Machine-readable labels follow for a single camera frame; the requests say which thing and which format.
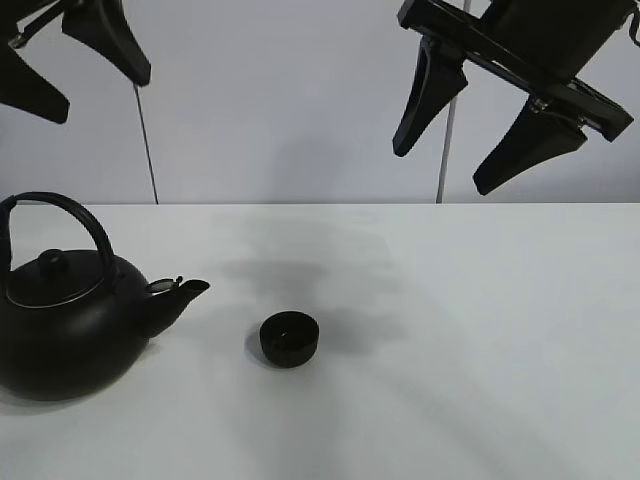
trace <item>teapot handle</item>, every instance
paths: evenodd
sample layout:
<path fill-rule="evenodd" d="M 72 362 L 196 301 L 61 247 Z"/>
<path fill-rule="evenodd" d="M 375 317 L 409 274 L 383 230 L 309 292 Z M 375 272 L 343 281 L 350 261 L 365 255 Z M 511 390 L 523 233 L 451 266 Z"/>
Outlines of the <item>teapot handle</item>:
<path fill-rule="evenodd" d="M 116 257 L 107 233 L 93 214 L 81 204 L 64 195 L 50 192 L 29 192 L 14 195 L 0 203 L 0 283 L 11 271 L 11 235 L 9 217 L 20 201 L 41 202 L 54 205 L 73 215 L 87 229 L 96 244 L 106 284 L 113 287 L 118 276 Z"/>

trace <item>small black bowl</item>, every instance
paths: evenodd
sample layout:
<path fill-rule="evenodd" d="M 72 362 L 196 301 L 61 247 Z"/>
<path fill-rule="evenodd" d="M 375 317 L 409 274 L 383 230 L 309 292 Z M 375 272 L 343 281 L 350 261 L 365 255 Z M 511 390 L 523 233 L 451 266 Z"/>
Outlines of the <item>small black bowl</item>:
<path fill-rule="evenodd" d="M 301 312 L 277 313 L 260 327 L 264 356 L 282 368 L 299 367 L 311 360 L 319 336 L 317 322 Z"/>

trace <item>table surface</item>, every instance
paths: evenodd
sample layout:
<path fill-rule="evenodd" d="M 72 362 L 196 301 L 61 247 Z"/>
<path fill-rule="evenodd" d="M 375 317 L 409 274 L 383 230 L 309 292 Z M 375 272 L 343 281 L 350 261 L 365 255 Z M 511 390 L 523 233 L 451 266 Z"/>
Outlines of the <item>table surface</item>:
<path fill-rule="evenodd" d="M 149 280 L 212 290 L 112 387 L 0 396 L 2 480 L 636 480 L 640 206 L 96 206 Z M 90 247 L 21 206 L 16 265 Z M 256 328 L 315 316 L 316 357 Z"/>

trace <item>black teapot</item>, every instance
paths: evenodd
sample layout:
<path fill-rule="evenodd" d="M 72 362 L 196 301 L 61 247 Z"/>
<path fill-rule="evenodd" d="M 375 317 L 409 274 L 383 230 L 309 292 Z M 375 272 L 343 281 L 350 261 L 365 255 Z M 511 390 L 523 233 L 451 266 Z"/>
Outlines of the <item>black teapot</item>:
<path fill-rule="evenodd" d="M 19 201 L 55 205 L 89 231 L 96 250 L 48 250 L 11 271 L 9 215 Z M 94 392 L 124 374 L 149 339 L 209 288 L 202 280 L 149 283 L 117 257 L 102 225 L 63 195 L 0 203 L 0 386 L 35 400 Z"/>

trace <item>teapot body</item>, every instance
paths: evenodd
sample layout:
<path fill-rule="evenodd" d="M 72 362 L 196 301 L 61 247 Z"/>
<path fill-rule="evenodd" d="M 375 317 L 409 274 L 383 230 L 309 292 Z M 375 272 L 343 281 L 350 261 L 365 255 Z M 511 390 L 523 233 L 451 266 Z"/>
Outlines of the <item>teapot body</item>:
<path fill-rule="evenodd" d="M 99 390 L 124 374 L 148 338 L 136 330 L 136 305 L 151 295 L 144 276 L 115 257 L 114 288 L 98 284 L 55 307 L 0 298 L 0 385 L 34 400 L 64 400 Z"/>

